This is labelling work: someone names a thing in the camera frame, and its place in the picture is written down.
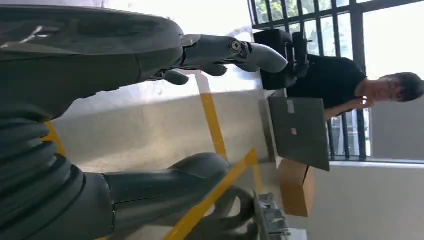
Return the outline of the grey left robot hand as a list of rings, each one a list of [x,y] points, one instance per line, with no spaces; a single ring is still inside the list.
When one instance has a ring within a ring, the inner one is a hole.
[[[184,34],[161,16],[106,8],[0,7],[0,237],[95,240],[199,204],[231,165],[197,153],[158,172],[83,172],[58,152],[46,122],[77,99],[146,81],[184,85],[234,64],[279,73],[274,49],[230,36]]]

